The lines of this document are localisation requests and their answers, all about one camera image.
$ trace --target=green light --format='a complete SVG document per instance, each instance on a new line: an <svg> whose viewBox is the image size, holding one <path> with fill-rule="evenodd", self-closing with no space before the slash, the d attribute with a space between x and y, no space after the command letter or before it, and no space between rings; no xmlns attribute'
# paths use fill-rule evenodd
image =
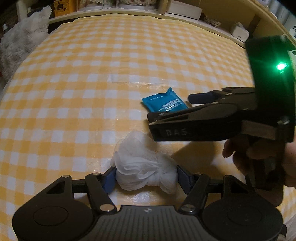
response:
<svg viewBox="0 0 296 241"><path fill-rule="evenodd" d="M285 63L279 63L277 66L276 66L276 68L278 69L278 70L283 70L284 68L286 68L287 67L287 65L285 64Z"/></svg>

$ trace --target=blue packet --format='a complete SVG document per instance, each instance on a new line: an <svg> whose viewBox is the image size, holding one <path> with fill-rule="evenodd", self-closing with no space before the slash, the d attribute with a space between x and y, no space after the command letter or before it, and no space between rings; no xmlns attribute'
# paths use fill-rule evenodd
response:
<svg viewBox="0 0 296 241"><path fill-rule="evenodd" d="M169 112L187 109L187 106L172 90L172 87L168 88L166 93L151 95L143 98L142 101L151 112Z"/></svg>

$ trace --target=white box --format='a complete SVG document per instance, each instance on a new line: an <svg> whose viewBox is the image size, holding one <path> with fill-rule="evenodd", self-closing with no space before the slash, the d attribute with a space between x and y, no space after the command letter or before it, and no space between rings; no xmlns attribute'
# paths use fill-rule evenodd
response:
<svg viewBox="0 0 296 241"><path fill-rule="evenodd" d="M250 33L245 30L244 26L241 23L235 23L230 29L230 33L232 34L232 36L243 42L245 42L250 36Z"/></svg>
<svg viewBox="0 0 296 241"><path fill-rule="evenodd" d="M200 15L202 13L202 9L183 2L177 2L172 0L170 8L168 9L168 13L173 13L199 20Z"/></svg>

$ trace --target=white fabric bundle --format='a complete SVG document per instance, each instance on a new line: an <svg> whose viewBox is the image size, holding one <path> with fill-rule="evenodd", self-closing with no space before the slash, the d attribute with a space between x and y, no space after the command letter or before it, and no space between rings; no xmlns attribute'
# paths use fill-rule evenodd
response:
<svg viewBox="0 0 296 241"><path fill-rule="evenodd" d="M124 190L145 185L160 186L168 194L176 191L178 174L175 161L156 152L157 144L139 131L130 132L114 152L116 180Z"/></svg>

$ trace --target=checkered tablecloth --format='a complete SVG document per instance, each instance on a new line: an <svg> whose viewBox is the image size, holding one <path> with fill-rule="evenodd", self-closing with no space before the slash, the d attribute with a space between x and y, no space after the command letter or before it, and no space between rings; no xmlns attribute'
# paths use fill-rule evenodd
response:
<svg viewBox="0 0 296 241"><path fill-rule="evenodd" d="M84 178L110 166L128 132L148 133L141 98L168 87L183 99L252 86L246 52L231 40L176 20L108 14L61 25L22 63L0 104L0 240L15 240L15 210L61 175ZM191 172L241 180L222 142L162 143ZM296 194L285 188L285 221ZM110 195L121 204L179 205L159 187Z"/></svg>

